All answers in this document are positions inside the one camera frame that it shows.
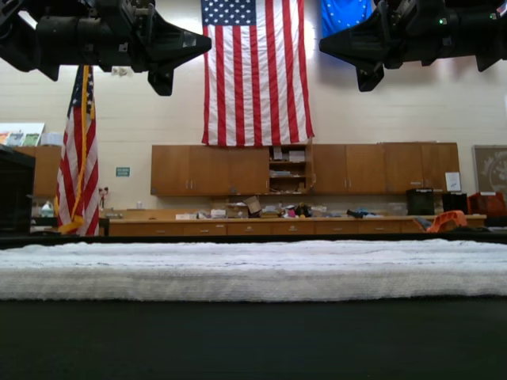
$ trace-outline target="red object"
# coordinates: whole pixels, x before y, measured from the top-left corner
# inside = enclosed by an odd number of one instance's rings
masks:
[[[314,136],[304,0],[202,1],[204,135],[210,146],[278,146]]]
[[[100,194],[93,99],[93,68],[76,74],[58,171],[56,212],[64,234],[98,235]]]
[[[468,209],[471,214],[480,214],[490,217],[506,216],[504,196],[501,192],[478,192],[468,197]]]
[[[443,232],[444,226],[449,222],[454,222],[458,227],[466,227],[468,226],[467,217],[462,211],[448,211],[443,214],[438,215],[433,224],[427,228],[425,228],[418,220],[414,219],[425,232],[437,233]]]

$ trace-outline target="exit sign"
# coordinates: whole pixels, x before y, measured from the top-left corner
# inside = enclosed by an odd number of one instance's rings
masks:
[[[130,168],[116,168],[116,176],[117,177],[129,177],[130,176]]]

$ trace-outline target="lower cabinet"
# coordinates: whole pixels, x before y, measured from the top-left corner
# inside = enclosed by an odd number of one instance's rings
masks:
[[[358,222],[317,222],[315,223],[316,235],[339,235],[358,234]]]
[[[227,235],[224,223],[193,223],[183,226],[184,236],[223,236]]]
[[[484,226],[485,219],[471,218],[468,226]],[[109,234],[117,237],[142,236],[262,236],[423,233],[411,219],[343,221],[256,221],[256,222],[112,222]]]
[[[268,223],[235,223],[227,226],[227,235],[242,236],[262,236],[270,235],[271,226]]]
[[[402,228],[397,221],[370,221],[365,220],[359,223],[360,234],[400,234]]]
[[[279,222],[271,227],[273,235],[313,235],[314,223],[312,222]]]
[[[109,236],[182,236],[183,225],[178,223],[111,223]]]

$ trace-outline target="bulletin board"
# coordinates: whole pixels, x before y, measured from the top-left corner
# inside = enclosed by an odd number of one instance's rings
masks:
[[[474,146],[475,183],[479,192],[501,192],[507,199],[507,146]]]

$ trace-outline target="black speaker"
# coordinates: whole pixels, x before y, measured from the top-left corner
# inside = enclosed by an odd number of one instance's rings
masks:
[[[465,215],[469,215],[467,194],[442,194],[442,204],[444,211],[460,210]]]
[[[35,158],[0,145],[0,235],[29,234]]]
[[[406,191],[408,215],[435,215],[432,188],[414,188]]]

